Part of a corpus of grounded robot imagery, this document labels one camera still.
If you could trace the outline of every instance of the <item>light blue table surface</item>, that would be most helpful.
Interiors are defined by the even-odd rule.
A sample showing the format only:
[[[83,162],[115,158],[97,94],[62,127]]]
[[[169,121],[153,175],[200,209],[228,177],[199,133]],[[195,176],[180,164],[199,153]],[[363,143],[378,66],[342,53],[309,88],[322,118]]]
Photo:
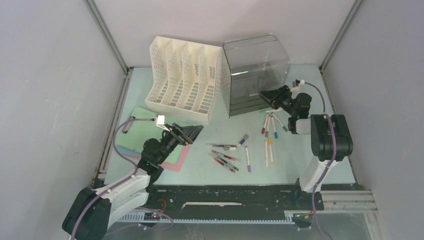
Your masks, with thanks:
[[[333,113],[329,97],[317,65],[292,65],[287,84],[295,79],[304,79],[316,85],[324,94],[326,113]],[[153,73],[150,67],[134,68],[119,123],[130,117],[135,107],[147,108],[145,99],[153,85]],[[318,92],[307,85],[301,92],[312,97],[309,113],[321,114],[323,104]],[[276,115],[286,125],[290,117],[280,111]],[[191,146],[180,172],[165,170],[155,184],[157,185],[271,185],[294,184],[296,179],[306,170],[312,159],[311,137],[309,135],[293,135],[285,132],[276,122],[278,139],[274,139],[272,126],[269,137],[275,164],[265,166],[265,136],[261,134],[265,115],[259,111],[245,113],[228,118],[222,93],[218,98],[209,125],[204,129]],[[223,151],[230,156],[240,158],[235,163],[240,171],[232,173],[208,157],[211,152],[206,143],[237,144],[245,134],[249,139],[237,150]],[[247,171],[244,146],[249,147],[251,173]],[[133,166],[112,152],[108,160],[105,184],[110,184],[128,174]],[[351,184],[355,178],[347,157],[336,165],[324,180],[324,184]]]

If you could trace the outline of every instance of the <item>pink marker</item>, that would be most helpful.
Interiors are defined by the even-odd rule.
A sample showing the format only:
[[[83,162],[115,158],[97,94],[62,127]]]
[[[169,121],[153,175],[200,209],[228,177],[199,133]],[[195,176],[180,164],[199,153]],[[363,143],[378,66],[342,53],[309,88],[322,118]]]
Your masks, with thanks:
[[[260,132],[261,134],[264,134],[265,133],[265,128],[267,127],[267,122],[268,122],[268,117],[269,116],[270,116],[270,114],[267,113],[266,114],[266,117],[265,117],[265,123],[263,124],[263,127],[262,127],[262,132]]]

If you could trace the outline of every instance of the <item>white wall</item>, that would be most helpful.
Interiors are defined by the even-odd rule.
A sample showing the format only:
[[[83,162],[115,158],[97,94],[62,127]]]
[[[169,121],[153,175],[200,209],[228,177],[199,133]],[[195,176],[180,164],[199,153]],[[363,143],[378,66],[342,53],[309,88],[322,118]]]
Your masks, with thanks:
[[[355,0],[96,0],[130,67],[155,36],[222,46],[275,34],[294,64],[321,64]]]
[[[64,240],[123,73],[82,0],[0,3],[0,239]]]
[[[368,0],[325,73],[391,239],[423,239],[424,1]]]

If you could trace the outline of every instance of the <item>pen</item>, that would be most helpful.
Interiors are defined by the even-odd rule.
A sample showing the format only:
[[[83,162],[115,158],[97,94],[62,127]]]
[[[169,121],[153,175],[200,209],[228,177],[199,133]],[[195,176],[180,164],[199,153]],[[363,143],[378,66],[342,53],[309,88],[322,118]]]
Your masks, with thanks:
[[[214,154],[216,154],[216,155],[218,155],[218,156],[220,156],[220,157],[224,157],[224,158],[226,158],[226,159],[229,159],[229,160],[232,160],[232,161],[238,162],[238,163],[241,163],[241,162],[242,162],[242,161],[241,161],[240,159],[238,159],[238,158],[235,158],[235,157],[233,157],[233,156],[225,155],[225,154],[223,154],[223,153],[220,153],[219,151],[212,150],[212,153],[214,153]]]
[[[240,170],[238,167],[234,166],[233,164],[229,163],[228,161],[226,161],[224,158],[220,157],[220,156],[216,156],[213,155],[212,153],[210,153],[209,155],[211,158],[217,158],[219,159],[221,162],[223,162],[227,167],[230,167],[236,171]]]
[[[272,116],[277,120],[277,122],[281,125],[282,129],[284,129],[284,131],[288,132],[289,130],[287,129],[286,126],[284,126],[284,124],[280,121],[280,119],[274,114],[272,113]]]
[[[268,134],[270,133],[270,123],[271,123],[271,116],[266,114],[268,116],[268,121],[266,123],[266,132],[265,132],[265,138],[268,138]]]
[[[249,148],[248,148],[248,146],[246,146],[246,147],[244,147],[244,149],[246,150],[247,171],[250,173],[250,172],[252,172],[252,169],[251,169],[251,161],[249,160]]]
[[[268,141],[265,140],[265,166],[268,167]]]
[[[221,164],[224,168],[230,170],[231,172],[233,172],[234,174],[236,173],[236,170],[232,169],[231,167],[227,166],[225,163],[223,163],[222,161],[220,161],[218,158],[213,157],[213,160],[215,160],[215,162]]]
[[[265,128],[267,127],[267,122],[268,122],[268,117],[269,116],[270,116],[270,114],[267,113],[266,114],[266,117],[265,117],[265,123],[263,124],[263,127],[262,127],[262,132],[260,132],[261,134],[264,134],[265,133]]]
[[[269,156],[271,157],[271,164],[274,164],[273,142],[271,141],[271,138],[268,138],[268,144],[269,144]]]
[[[278,133],[277,133],[277,128],[276,128],[276,121],[274,120],[274,117],[271,116],[271,121],[272,121],[272,128],[274,129],[274,137],[275,139],[278,139]]]
[[[208,143],[206,144],[208,147],[213,148],[223,148],[224,150],[236,150],[237,145],[229,145],[229,144],[215,144],[215,143]]]

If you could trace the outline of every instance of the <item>transparent plastic container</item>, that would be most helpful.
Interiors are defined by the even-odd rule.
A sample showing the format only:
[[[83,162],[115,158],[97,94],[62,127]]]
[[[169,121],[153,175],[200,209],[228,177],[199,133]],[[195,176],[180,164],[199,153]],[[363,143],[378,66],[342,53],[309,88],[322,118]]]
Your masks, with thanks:
[[[268,108],[260,91],[274,90],[286,83],[290,58],[274,35],[227,41],[223,45],[228,62],[229,97],[224,97],[229,116]]]

